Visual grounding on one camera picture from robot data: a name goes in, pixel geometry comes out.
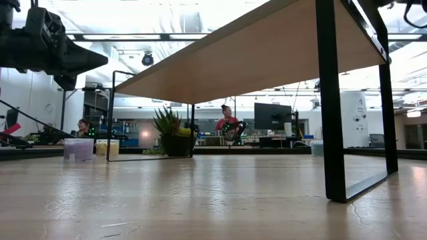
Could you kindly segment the blue candle glass jar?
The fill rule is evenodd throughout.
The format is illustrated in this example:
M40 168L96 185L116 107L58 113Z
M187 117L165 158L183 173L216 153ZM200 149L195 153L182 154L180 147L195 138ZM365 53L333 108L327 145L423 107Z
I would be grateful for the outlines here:
M311 154L314 157L324 156L324 143L322 140L316 140L310 142Z

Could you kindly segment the clear plastic container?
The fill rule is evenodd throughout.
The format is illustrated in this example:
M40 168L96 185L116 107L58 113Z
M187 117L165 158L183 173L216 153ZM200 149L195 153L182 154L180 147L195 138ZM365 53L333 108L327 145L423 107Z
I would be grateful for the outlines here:
M63 158L65 161L88 161L93 158L94 139L68 138L64 139Z

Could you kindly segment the potted succulent plant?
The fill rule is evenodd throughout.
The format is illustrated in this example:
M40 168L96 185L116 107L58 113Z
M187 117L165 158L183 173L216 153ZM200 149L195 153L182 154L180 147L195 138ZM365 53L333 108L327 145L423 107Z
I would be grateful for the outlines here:
M181 126L181 117L171 109L156 109L153 126L160 133L160 145L168 157L191 157L197 132Z

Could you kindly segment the white round pillar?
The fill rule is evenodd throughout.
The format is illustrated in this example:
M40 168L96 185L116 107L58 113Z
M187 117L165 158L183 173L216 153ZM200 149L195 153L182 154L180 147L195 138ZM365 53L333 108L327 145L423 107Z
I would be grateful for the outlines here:
M340 94L344 148L369 145L366 95L361 91Z

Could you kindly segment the yellow candle glass jar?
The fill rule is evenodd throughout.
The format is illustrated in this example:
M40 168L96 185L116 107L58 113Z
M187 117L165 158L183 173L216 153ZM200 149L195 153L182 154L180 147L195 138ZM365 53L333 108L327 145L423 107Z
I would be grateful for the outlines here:
M109 145L109 157L117 157L119 155L119 143L118 139L112 139ZM106 157L107 156L107 139L98 139L95 143L96 156L97 157Z

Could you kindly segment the wooden shelf riser black frame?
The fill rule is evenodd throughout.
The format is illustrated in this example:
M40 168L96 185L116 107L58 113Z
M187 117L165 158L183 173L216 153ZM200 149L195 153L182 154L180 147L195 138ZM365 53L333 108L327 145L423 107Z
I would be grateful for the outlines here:
M347 203L398 171L388 30L379 0L269 0L114 93L196 105L310 79L320 82L326 197ZM339 74L378 66L386 171L346 186Z

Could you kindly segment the person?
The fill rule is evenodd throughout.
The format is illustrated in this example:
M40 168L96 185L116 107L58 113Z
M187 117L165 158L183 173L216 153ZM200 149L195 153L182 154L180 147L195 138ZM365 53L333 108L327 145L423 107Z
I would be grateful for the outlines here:
M222 105L221 108L223 117L218 121L216 131L221 131L222 136L228 141L234 141L240 130L238 119L232 116L232 110L229 106Z
M91 122L87 119L80 119L78 122L78 137L94 137L95 136L95 128L91 124Z

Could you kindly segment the small black computer monitor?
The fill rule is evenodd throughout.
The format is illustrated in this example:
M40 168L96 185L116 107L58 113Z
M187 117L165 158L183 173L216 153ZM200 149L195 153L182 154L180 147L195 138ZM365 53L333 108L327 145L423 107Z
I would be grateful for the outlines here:
M4 130L9 129L17 123L19 112L15 109L9 109L5 117Z

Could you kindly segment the black rig post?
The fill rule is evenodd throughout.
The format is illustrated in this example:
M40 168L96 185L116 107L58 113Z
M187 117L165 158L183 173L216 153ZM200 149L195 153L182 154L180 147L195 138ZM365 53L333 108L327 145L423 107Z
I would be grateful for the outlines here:
M64 130L64 124L65 124L66 101L67 101L67 91L63 90L62 107L61 107L61 125L60 125L60 130L62 131Z

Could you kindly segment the dark shelving unit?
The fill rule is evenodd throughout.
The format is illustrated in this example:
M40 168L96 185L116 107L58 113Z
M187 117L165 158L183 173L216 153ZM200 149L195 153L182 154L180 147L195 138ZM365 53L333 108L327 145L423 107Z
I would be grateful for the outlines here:
M90 137L107 135L109 99L101 91L86 91L83 101L83 118L89 121Z

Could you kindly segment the black angled bar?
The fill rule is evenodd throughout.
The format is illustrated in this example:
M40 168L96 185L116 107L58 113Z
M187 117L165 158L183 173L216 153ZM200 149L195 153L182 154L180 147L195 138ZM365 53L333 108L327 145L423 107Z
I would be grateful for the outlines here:
M0 132L0 145L8 146L8 147L15 147L17 149L28 149L32 148L32 144L26 142L23 139L20 139L18 137L14 137L12 135L2 133Z

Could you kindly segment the red bar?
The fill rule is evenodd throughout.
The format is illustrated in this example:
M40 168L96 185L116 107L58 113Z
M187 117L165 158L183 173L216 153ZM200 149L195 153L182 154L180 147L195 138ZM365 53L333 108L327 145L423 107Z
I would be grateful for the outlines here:
M21 125L16 123L16 124L8 127L6 130L4 130L3 133L7 134L7 135L11 135L12 133L20 130L20 128L21 128Z

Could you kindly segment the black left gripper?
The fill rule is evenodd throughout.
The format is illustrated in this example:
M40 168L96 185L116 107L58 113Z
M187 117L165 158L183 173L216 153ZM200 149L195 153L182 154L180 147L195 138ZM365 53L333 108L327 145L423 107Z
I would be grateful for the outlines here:
M0 67L45 71L54 75L54 81L64 91L75 89L77 77L86 71L108 64L102 54L66 43L64 28L43 30L40 35L30 35L24 29L0 31Z

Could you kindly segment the blue storage bin rack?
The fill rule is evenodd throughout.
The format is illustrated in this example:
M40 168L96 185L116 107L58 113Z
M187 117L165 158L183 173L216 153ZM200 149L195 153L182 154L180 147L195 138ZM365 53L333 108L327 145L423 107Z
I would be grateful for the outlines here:
M135 121L116 121L112 130L113 138L120 140L120 147L139 146L139 128Z

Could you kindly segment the grey office chair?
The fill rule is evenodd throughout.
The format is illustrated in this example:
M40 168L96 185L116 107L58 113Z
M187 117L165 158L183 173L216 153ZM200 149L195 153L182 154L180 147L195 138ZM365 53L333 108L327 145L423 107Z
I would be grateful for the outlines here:
M383 134L370 134L370 146L373 148L385 148L385 140Z

